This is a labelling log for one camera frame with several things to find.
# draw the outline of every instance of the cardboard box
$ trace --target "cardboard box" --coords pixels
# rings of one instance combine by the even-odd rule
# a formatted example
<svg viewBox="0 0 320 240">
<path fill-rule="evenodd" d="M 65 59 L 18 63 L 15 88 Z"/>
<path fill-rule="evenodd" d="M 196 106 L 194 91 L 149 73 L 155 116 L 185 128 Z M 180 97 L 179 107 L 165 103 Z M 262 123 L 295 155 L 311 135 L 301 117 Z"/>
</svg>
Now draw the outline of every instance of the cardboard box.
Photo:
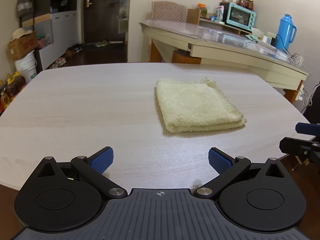
<svg viewBox="0 0 320 240">
<path fill-rule="evenodd" d="M 38 46 L 36 32 L 24 35 L 8 43 L 8 54 L 12 60 L 22 59 Z"/>
</svg>

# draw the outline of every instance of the door frame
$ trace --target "door frame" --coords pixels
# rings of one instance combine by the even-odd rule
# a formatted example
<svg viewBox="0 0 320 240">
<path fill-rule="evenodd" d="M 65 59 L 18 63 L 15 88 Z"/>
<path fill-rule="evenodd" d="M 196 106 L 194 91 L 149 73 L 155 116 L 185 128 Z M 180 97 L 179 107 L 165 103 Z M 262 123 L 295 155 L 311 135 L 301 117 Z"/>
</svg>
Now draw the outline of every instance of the door frame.
<svg viewBox="0 0 320 240">
<path fill-rule="evenodd" d="M 78 39 L 84 43 L 84 0 L 77 0 L 78 11 Z M 129 18 L 130 0 L 127 0 L 127 17 Z M 125 33 L 125 44 L 128 44 L 128 32 Z"/>
</svg>

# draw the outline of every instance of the oven glass window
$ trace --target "oven glass window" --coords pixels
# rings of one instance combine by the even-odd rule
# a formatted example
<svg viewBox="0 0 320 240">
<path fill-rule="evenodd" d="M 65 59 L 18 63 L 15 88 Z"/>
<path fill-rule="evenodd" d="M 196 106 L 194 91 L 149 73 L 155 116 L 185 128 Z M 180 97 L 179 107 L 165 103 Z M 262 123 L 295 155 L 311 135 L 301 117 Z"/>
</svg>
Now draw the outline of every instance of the oven glass window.
<svg viewBox="0 0 320 240">
<path fill-rule="evenodd" d="M 230 20 L 248 26 L 249 20 L 250 20 L 250 13 L 247 13 L 247 12 L 244 12 L 242 10 L 239 10 L 237 8 L 232 7 L 231 14 L 230 14 Z"/>
</svg>

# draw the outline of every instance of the thermos handle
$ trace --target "thermos handle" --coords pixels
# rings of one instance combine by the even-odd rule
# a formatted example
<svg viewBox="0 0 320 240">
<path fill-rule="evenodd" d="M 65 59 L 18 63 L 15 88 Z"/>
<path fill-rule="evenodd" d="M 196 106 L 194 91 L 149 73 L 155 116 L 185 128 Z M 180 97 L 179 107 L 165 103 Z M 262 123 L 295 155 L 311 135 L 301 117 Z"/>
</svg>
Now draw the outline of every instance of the thermos handle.
<svg viewBox="0 0 320 240">
<path fill-rule="evenodd" d="M 289 41 L 289 43 L 293 43 L 293 41 L 294 41 L 294 38 L 296 37 L 296 34 L 297 34 L 297 27 L 296 26 L 292 26 L 293 28 L 294 28 L 294 34 L 293 34 L 293 37 L 292 37 L 292 39 Z"/>
</svg>

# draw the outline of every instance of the dark brown door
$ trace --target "dark brown door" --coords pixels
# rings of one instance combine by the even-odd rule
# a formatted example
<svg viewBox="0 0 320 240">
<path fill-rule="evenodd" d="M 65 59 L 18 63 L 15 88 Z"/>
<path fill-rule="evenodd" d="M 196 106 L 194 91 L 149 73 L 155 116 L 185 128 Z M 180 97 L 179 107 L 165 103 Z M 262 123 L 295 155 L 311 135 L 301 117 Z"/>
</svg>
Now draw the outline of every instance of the dark brown door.
<svg viewBox="0 0 320 240">
<path fill-rule="evenodd" d="M 127 0 L 84 0 L 84 42 L 103 40 L 124 41 L 125 33 L 118 34 L 118 18 L 125 17 Z"/>
</svg>

